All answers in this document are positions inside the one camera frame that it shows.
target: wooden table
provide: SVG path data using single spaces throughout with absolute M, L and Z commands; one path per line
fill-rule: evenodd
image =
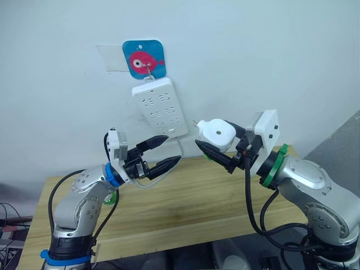
M 47 202 L 61 177 L 49 178 L 44 185 L 20 259 L 19 269 L 41 269 L 42 249 L 50 246 Z M 253 208 L 256 216 L 272 190 L 262 187 L 259 177 L 252 180 Z M 72 180 L 66 181 L 54 198 L 63 198 Z M 254 233 L 245 205 L 244 172 L 225 169 L 204 157 L 184 159 L 154 187 L 120 188 L 120 203 L 98 237 L 101 244 L 97 260 L 110 260 L 202 242 Z M 103 205 L 98 224 L 111 207 Z M 278 196 L 267 211 L 267 228 L 289 222 L 305 222 L 304 214 Z

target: blue ring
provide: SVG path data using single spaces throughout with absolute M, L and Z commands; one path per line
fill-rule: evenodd
M 114 187 L 120 187 L 120 184 L 116 181 L 113 173 L 111 172 L 111 168 L 110 168 L 110 162 L 106 163 L 105 165 L 105 172 L 106 172 L 106 180 L 108 180 L 110 182 L 110 184 L 112 184 Z
M 85 263 L 91 260 L 91 255 L 72 260 L 53 260 L 49 257 L 49 251 L 44 249 L 40 252 L 40 257 L 45 259 L 50 266 L 73 266 L 75 264 Z

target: power strip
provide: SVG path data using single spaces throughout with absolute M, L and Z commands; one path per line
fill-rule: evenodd
M 178 137 L 188 132 L 172 81 L 162 78 L 136 86 L 132 96 L 157 135 Z

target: fish sticker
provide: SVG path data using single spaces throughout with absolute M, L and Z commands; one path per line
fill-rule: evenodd
M 148 75 L 149 71 L 154 71 L 157 65 L 164 65 L 164 61 L 156 61 L 147 52 L 137 51 L 130 55 L 130 65 L 137 73 Z
M 149 72 L 155 79 L 166 76 L 163 45 L 157 40 L 128 40 L 123 52 L 132 77 L 143 79 Z

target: white wall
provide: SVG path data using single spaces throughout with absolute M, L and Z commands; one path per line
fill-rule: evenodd
M 46 177 L 105 162 L 109 127 L 152 135 L 131 100 L 141 82 L 107 73 L 96 50 L 128 39 L 165 48 L 186 156 L 200 155 L 192 119 L 245 124 L 271 108 L 280 143 L 306 155 L 359 109 L 358 19 L 357 0 L 1 1 L 2 200 L 32 213 Z

